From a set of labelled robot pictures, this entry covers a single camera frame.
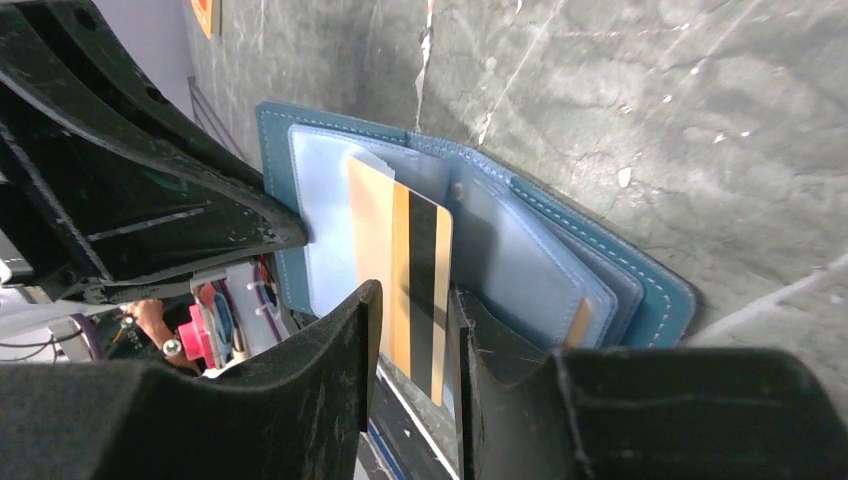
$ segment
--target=blue leather cover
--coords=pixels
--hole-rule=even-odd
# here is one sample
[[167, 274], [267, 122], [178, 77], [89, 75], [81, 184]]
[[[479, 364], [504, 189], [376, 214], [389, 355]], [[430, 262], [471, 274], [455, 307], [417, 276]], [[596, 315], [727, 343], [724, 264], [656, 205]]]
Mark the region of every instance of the blue leather cover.
[[[616, 304], [616, 319], [608, 319], [612, 322], [614, 330], [623, 328], [622, 325], [626, 325], [629, 320], [629, 326], [620, 341], [621, 345], [672, 346], [683, 334], [694, 314], [695, 297], [692, 289], [676, 275], [604, 227], [555, 199], [528, 179], [520, 177], [508, 167], [472, 148], [444, 139], [291, 105], [263, 103], [257, 108], [257, 121], [266, 190], [294, 209], [297, 209], [297, 191], [292, 187], [295, 185], [295, 178], [287, 134], [293, 125], [313, 126], [328, 132], [346, 134], [351, 138], [366, 137], [381, 143], [408, 147], [431, 157], [462, 162], [479, 170], [488, 178], [496, 179], [506, 191], [514, 194], [517, 201], [523, 202], [528, 211], [532, 210], [544, 216], [545, 222], [532, 217], [538, 221], [537, 225], [531, 226], [533, 229], [547, 229], [560, 238], [563, 235], [569, 236], [568, 239], [572, 241], [563, 241], [562, 244], [578, 258], [582, 258], [583, 263], [591, 269], [589, 274], [584, 275], [587, 278], [583, 279], [589, 284], [592, 283], [592, 279], [588, 278], [590, 276], [603, 280], [609, 275], [615, 276], [616, 272], [619, 274], [619, 287], [636, 279], [642, 291], [638, 306], [632, 308], [635, 301], [633, 299], [639, 297], [639, 288], [635, 290], [636, 293], [630, 288], [627, 290], [630, 292], [629, 297], [624, 295], [630, 298], [630, 303], [625, 300], [620, 305]], [[408, 185], [403, 182], [401, 172], [397, 173], [398, 180]], [[575, 244], [574, 239], [579, 239], [581, 243]], [[287, 250], [277, 255], [283, 266], [281, 283], [285, 300], [291, 308], [309, 312], [309, 292], [306, 282], [303, 281], [306, 278], [303, 252]], [[621, 275], [622, 269], [629, 274]], [[607, 280], [603, 283], [606, 284], [606, 290], [615, 293], [612, 297], [615, 302], [617, 297], [621, 296], [620, 293], [614, 292], [615, 288], [611, 286], [615, 282]], [[525, 290], [528, 297], [537, 293]], [[624, 318], [627, 315], [621, 314], [622, 309], [633, 311], [632, 318]], [[532, 323], [534, 319], [519, 320]], [[504, 321], [515, 328], [513, 322]], [[614, 330], [610, 331], [610, 335], [622, 337], [620, 332]]]

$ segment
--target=white wall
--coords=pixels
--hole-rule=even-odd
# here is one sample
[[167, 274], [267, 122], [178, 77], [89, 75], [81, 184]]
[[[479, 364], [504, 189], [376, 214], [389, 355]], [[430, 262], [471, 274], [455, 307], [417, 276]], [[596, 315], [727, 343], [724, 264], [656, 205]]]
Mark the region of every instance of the white wall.
[[184, 0], [94, 0], [109, 26], [148, 78], [192, 118], [188, 77], [193, 75]]

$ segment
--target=orange object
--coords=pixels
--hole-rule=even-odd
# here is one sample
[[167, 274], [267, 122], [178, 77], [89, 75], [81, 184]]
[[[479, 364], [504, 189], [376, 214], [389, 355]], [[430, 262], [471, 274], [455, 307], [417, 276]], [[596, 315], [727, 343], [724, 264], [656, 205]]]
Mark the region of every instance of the orange object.
[[191, 8], [200, 28], [211, 39], [221, 28], [221, 0], [191, 0]]

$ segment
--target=black stripe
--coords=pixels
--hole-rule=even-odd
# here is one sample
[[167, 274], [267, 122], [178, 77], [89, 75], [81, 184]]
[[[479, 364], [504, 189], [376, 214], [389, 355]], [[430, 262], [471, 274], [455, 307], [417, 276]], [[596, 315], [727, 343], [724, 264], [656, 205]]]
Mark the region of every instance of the black stripe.
[[433, 289], [436, 205], [409, 192], [409, 338], [412, 381], [430, 396], [433, 376]]

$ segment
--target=scratched surface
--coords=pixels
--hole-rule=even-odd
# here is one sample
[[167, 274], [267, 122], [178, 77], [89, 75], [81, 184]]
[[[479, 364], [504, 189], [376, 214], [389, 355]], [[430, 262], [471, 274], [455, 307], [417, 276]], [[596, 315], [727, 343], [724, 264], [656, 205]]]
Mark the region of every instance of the scratched surface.
[[[254, 167], [273, 99], [414, 128], [426, 0], [222, 2], [202, 91]], [[423, 132], [573, 198], [848, 418], [848, 1], [436, 0]]]

